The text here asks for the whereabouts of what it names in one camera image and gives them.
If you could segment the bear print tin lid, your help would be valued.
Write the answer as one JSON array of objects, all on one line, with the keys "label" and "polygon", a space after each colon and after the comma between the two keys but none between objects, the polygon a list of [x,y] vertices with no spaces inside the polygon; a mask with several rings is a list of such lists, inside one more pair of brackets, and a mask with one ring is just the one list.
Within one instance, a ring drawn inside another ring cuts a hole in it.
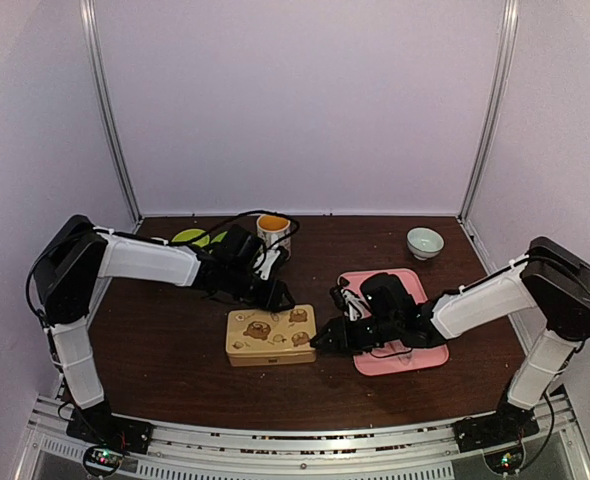
[{"label": "bear print tin lid", "polygon": [[310,304],[278,313],[234,310],[227,319],[226,353],[315,351],[310,340],[316,333],[315,311]]}]

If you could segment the beige tin box base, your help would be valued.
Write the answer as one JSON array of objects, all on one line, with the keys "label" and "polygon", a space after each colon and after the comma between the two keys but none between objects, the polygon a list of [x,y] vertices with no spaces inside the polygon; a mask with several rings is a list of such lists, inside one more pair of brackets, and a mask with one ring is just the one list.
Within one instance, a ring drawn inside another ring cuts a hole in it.
[{"label": "beige tin box base", "polygon": [[312,363],[317,359],[313,350],[276,352],[228,352],[228,360],[233,367],[260,367],[299,365]]}]

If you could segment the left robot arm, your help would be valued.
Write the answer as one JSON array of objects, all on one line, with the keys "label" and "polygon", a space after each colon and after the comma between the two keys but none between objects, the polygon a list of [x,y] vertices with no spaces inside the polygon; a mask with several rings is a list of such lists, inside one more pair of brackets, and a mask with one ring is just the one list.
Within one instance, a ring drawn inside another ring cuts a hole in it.
[{"label": "left robot arm", "polygon": [[208,296],[223,293],[267,312],[295,306],[288,286],[276,276],[289,257],[287,250],[238,224],[226,228],[218,241],[208,231],[168,240],[101,227],[76,214],[31,266],[27,304],[49,340],[79,425],[96,443],[108,444],[119,433],[90,340],[90,327],[115,280],[163,283]]}]

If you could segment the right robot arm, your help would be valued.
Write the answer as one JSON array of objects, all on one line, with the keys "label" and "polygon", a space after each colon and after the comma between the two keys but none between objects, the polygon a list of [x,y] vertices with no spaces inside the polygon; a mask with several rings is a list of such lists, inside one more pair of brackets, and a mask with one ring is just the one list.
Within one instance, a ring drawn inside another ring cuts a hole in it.
[{"label": "right robot arm", "polygon": [[321,352],[364,353],[392,341],[431,349],[501,317],[539,310],[545,327],[488,419],[488,433],[501,442],[525,426],[550,383],[590,338],[590,264],[547,237],[532,240],[524,255],[497,272],[423,303],[389,273],[367,277],[347,299],[345,290],[338,285],[331,294],[341,316],[310,341]]}]

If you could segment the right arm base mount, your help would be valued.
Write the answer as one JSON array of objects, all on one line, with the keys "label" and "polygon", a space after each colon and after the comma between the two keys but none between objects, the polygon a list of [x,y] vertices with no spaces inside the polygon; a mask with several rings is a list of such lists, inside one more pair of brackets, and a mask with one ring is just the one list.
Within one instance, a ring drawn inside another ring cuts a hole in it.
[{"label": "right arm base mount", "polygon": [[452,425],[460,453],[478,452],[494,474],[513,475],[526,463],[524,439],[539,433],[537,421],[513,420],[497,412],[466,417]]}]

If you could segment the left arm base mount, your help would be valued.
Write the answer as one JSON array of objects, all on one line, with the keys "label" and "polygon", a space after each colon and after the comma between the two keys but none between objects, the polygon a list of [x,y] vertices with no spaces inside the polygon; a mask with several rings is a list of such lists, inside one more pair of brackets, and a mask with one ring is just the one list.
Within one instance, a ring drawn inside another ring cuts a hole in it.
[{"label": "left arm base mount", "polygon": [[92,477],[105,479],[123,467],[130,467],[134,454],[148,452],[153,425],[141,420],[113,417],[106,432],[99,434],[78,412],[74,412],[66,427],[66,434],[88,443],[81,464]]}]

